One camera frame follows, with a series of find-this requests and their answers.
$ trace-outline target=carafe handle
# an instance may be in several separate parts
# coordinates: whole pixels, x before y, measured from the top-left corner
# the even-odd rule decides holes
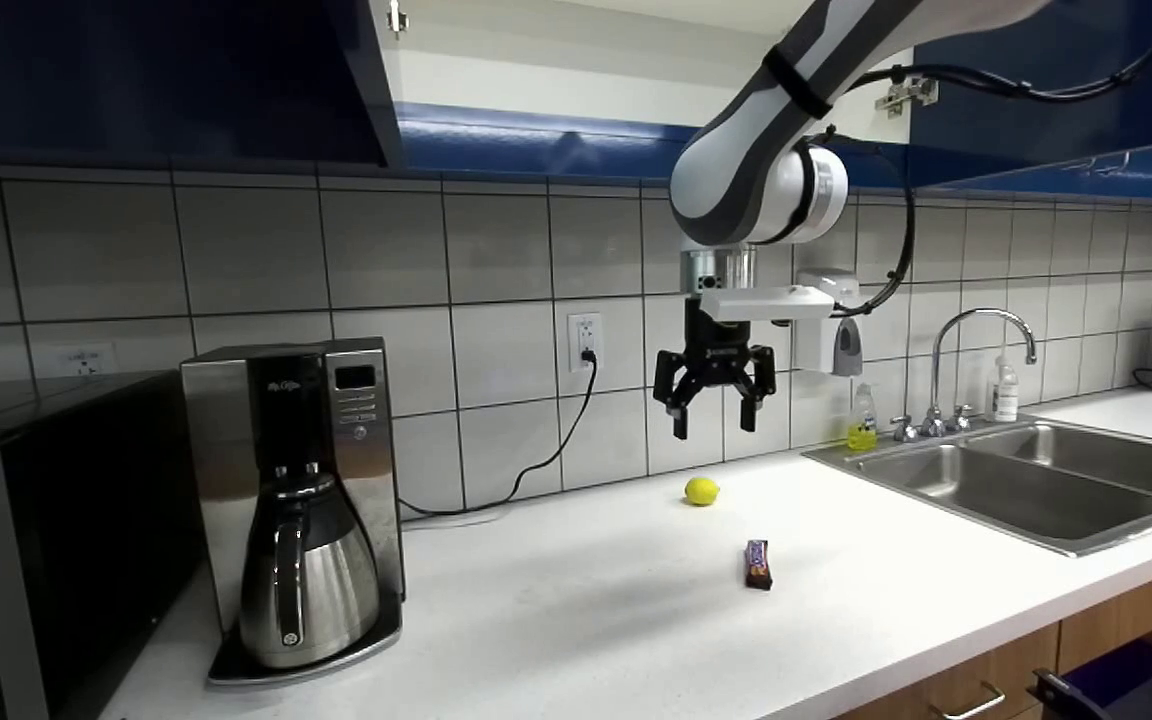
[[[306,643],[306,513],[292,513],[276,522],[273,552],[276,552],[273,595],[276,595],[280,643],[300,646]]]

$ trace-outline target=wooden cabinet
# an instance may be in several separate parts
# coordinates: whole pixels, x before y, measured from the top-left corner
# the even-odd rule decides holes
[[[989,656],[958,665],[934,678],[920,678],[895,696],[847,712],[847,720],[927,720],[982,706],[982,716],[1040,716],[1029,696],[1032,672],[1056,665],[1056,628],[1020,637]]]
[[[1152,584],[1134,586],[1060,623],[1060,672],[1073,672],[1152,631]]]
[[[989,720],[1040,720],[1044,712],[1029,696],[1032,672],[1040,666],[1073,672],[1141,637],[1152,637],[1152,584],[1141,584],[1126,595],[1085,607],[1060,623],[1049,623],[1005,646],[994,646],[940,675],[916,678],[913,689],[900,689],[886,699],[847,712],[847,720],[935,720],[935,716],[966,716],[983,703],[994,703],[989,712],[982,712]]]

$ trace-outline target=robotic arm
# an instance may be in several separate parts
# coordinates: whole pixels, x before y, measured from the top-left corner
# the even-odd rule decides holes
[[[816,287],[752,287],[752,250],[816,239],[845,212],[847,172],[824,146],[798,146],[851,78],[900,46],[1015,22],[1049,0],[816,0],[764,55],[739,95],[683,146],[672,168],[672,212],[716,267],[688,296],[683,350],[656,356],[652,397],[688,434],[688,403],[713,382],[739,390],[739,427],[776,390],[771,349],[747,343],[747,318],[830,318],[837,301]]]

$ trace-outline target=small object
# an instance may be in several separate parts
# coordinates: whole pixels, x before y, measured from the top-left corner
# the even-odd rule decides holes
[[[713,477],[694,477],[688,487],[683,487],[683,500],[688,500],[694,507],[716,504],[716,500],[719,500],[719,478],[713,478]]]
[[[994,389],[994,420],[1015,422],[1020,414],[1020,378],[1008,371],[1008,359],[999,356],[999,382]]]
[[[833,338],[833,376],[859,376],[859,371],[866,371],[859,323],[845,316]]]
[[[895,442],[916,442],[920,439],[920,422],[913,422],[913,414],[900,414],[892,422],[895,422],[895,433],[892,433]]]
[[[847,422],[845,422],[845,450],[872,450],[880,446],[880,422],[872,409],[872,389],[851,389]]]
[[[969,403],[954,409],[948,433],[969,433],[969,427],[972,427],[972,409]]]
[[[743,543],[743,586],[771,586],[768,540]]]
[[[866,414],[845,433],[845,450],[872,450],[872,446],[880,446],[880,427],[872,414]]]

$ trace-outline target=white countertop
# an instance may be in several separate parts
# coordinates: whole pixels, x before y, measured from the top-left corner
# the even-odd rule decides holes
[[[1152,390],[1040,414],[1152,434]],[[656,477],[403,532],[403,637],[342,672],[207,689],[203,574],[107,720],[837,716],[1152,578],[1152,532],[1056,556],[805,454]],[[771,590],[739,584],[771,540]]]

